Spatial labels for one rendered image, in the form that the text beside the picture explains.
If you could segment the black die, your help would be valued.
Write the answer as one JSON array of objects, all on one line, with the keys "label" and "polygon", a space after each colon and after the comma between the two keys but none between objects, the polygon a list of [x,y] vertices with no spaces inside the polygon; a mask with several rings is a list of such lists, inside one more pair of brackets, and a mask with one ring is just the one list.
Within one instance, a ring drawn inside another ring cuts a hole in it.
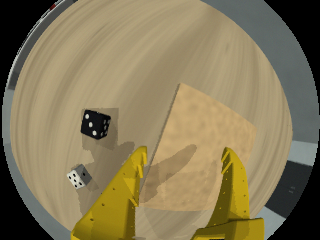
[{"label": "black die", "polygon": [[96,111],[85,110],[81,133],[96,140],[107,136],[111,117]]}]

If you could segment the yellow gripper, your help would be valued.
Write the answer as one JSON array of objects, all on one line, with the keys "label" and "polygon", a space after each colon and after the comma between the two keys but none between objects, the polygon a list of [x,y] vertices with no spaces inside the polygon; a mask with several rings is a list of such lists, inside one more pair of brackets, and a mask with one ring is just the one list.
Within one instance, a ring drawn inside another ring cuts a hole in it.
[{"label": "yellow gripper", "polygon": [[[228,147],[223,150],[221,162],[223,179],[213,214],[207,226],[197,229],[190,240],[264,240],[264,219],[250,219],[248,183],[242,162]],[[140,146],[76,223],[71,240],[133,240],[144,164],[147,146]]]}]

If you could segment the white die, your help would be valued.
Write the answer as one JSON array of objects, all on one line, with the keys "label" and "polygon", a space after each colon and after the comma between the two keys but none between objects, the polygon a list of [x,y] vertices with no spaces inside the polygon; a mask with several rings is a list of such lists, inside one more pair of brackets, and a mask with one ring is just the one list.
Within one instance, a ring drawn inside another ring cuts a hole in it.
[{"label": "white die", "polygon": [[77,190],[85,187],[92,179],[83,164],[70,171],[67,177]]}]

